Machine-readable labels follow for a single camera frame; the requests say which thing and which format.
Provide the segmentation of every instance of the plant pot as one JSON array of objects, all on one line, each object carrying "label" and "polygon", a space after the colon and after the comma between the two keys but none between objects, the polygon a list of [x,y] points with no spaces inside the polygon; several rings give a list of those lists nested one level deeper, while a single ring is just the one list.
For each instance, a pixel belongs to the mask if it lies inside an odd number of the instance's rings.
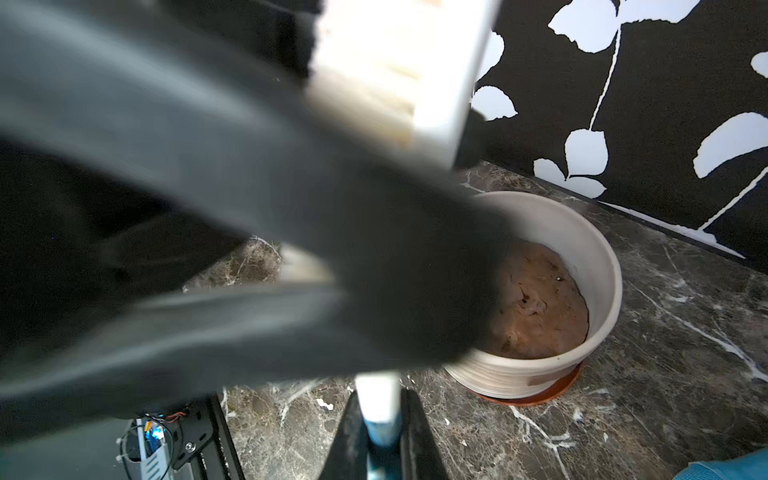
[{"label": "plant pot", "polygon": [[544,392],[574,368],[616,325],[621,307],[621,268],[608,241],[587,219],[559,202],[522,192],[476,197],[514,219],[518,235],[558,253],[589,310],[587,339],[545,359],[521,360],[472,349],[445,369],[463,386],[496,399],[522,399]]}]

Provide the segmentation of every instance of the dark marble surface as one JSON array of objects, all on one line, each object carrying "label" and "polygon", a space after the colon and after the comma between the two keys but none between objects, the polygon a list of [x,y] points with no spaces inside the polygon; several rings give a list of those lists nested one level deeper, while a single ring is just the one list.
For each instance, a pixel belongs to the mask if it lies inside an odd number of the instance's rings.
[{"label": "dark marble surface", "polygon": [[[490,164],[460,182],[544,195],[584,215],[616,251],[624,302],[581,378],[543,406],[487,402],[440,368],[404,374],[452,478],[671,478],[694,460],[768,446],[768,276]],[[254,240],[197,285],[271,280],[279,265]],[[246,477],[315,479],[351,385],[229,388]]]}]

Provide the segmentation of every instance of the terracotta saucer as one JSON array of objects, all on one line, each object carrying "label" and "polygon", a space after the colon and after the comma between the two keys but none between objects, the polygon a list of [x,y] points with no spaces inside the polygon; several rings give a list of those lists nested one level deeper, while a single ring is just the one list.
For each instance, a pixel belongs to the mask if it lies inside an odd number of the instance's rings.
[{"label": "terracotta saucer", "polygon": [[485,396],[480,393],[477,393],[474,390],[469,390],[469,389],[467,390],[479,396],[480,398],[490,400],[491,402],[495,402],[495,403],[501,403],[502,405],[513,405],[517,407],[528,407],[533,405],[540,405],[542,403],[549,402],[552,399],[556,399],[560,395],[567,392],[568,389],[571,388],[571,385],[573,385],[576,382],[576,379],[579,377],[579,375],[581,375],[581,370],[584,369],[584,362],[586,362],[586,360],[576,365],[576,367],[573,370],[571,370],[571,373],[568,373],[566,376],[559,379],[557,382],[555,382],[551,387],[546,389],[544,392],[540,392],[540,393],[537,393],[536,395],[531,395],[523,399],[495,399],[493,397],[489,397],[489,396]]}]

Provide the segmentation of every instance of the wire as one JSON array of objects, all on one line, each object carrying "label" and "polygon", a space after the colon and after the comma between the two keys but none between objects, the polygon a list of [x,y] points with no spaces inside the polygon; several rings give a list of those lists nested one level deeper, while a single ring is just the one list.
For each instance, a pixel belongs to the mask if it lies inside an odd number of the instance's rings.
[{"label": "wire", "polygon": [[[170,432],[168,427],[166,427],[164,422],[162,422],[161,420],[158,420],[156,418],[153,418],[153,417],[151,417],[149,415],[146,415],[146,416],[149,419],[151,419],[153,422],[156,422],[159,426],[163,427],[163,430],[165,430],[165,432],[168,434],[167,437],[165,437],[165,435],[164,435],[164,437],[167,438],[167,443],[170,444],[169,447],[168,447],[168,450],[169,450],[168,465],[165,467],[165,472],[163,472],[163,475],[158,477],[159,480],[163,480],[163,478],[165,478],[165,475],[168,475],[168,471],[170,470],[170,465],[174,462],[174,446],[175,446],[175,444],[174,444],[174,435],[173,435],[173,433]],[[135,421],[131,422],[131,424],[128,426],[128,430],[123,434],[121,442],[120,442],[120,460],[122,460],[122,462],[123,462],[123,470],[125,470],[125,476],[128,478],[128,480],[134,480],[134,479],[133,479],[133,476],[131,476],[131,472],[128,471],[128,463],[126,463],[126,461],[125,461],[124,445],[125,445],[125,439],[126,439],[127,435],[129,433],[131,433],[131,430],[133,428],[135,428],[135,426],[136,426],[135,425]],[[143,442],[144,439],[139,438],[138,441],[139,442]]]}]

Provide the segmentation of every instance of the white leaf silhouette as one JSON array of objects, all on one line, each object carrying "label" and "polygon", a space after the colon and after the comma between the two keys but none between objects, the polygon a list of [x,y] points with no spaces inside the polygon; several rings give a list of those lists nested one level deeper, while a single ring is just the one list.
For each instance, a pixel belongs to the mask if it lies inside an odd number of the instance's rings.
[{"label": "white leaf silhouette", "polygon": [[480,69],[478,70],[478,76],[475,81],[483,78],[483,76],[488,73],[488,70],[501,60],[502,53],[504,53],[504,39],[501,35],[492,31],[491,35],[488,37],[488,43],[485,44],[485,53],[483,54]]},{"label": "white leaf silhouette", "polygon": [[700,0],[627,0],[619,6],[619,22],[665,20],[678,23],[686,18]]},{"label": "white leaf silhouette", "polygon": [[730,248],[725,247],[724,245],[720,245],[717,242],[717,238],[715,238],[715,236],[713,234],[707,233],[707,232],[705,232],[705,231],[703,231],[701,229],[694,230],[692,228],[683,227],[682,225],[673,225],[672,223],[667,223],[667,222],[664,222],[662,220],[658,220],[658,219],[653,218],[653,217],[651,217],[649,215],[641,214],[640,212],[637,212],[635,210],[631,210],[629,208],[620,207],[619,205],[608,204],[606,202],[600,202],[600,203],[603,204],[603,205],[608,205],[609,207],[613,207],[613,208],[615,208],[617,210],[621,210],[622,212],[625,212],[627,214],[634,215],[634,216],[636,216],[638,218],[641,218],[641,219],[643,219],[643,220],[645,220],[645,221],[647,221],[649,223],[653,223],[655,225],[658,225],[659,227],[664,227],[664,228],[666,228],[668,230],[672,230],[673,232],[681,233],[681,234],[685,235],[686,237],[693,238],[694,240],[699,240],[701,243],[706,243],[707,245],[711,245],[712,247],[718,248],[718,249],[722,250],[723,252],[728,252],[731,255],[735,255],[735,256],[737,256],[739,258],[745,258],[744,255],[742,255],[741,253],[736,252],[735,250],[731,250]]},{"label": "white leaf silhouette", "polygon": [[480,87],[472,97],[471,105],[487,121],[502,117],[511,118],[518,114],[512,100],[503,91],[491,85]]},{"label": "white leaf silhouette", "polygon": [[547,26],[575,41],[580,50],[597,53],[611,46],[619,21],[611,0],[573,0]]},{"label": "white leaf silhouette", "polygon": [[585,129],[574,130],[565,141],[568,176],[599,175],[608,165],[605,133]]},{"label": "white leaf silhouette", "polygon": [[731,158],[768,147],[768,118],[755,112],[729,118],[707,136],[694,158],[694,171],[704,178]]},{"label": "white leaf silhouette", "polygon": [[754,71],[768,78],[768,51],[762,51],[752,57],[750,65]]},{"label": "white leaf silhouette", "polygon": [[546,158],[539,158],[533,162],[533,173],[542,180],[567,188],[587,198],[597,198],[605,192],[603,184],[592,178],[571,177],[565,180],[565,176],[557,164]]}]

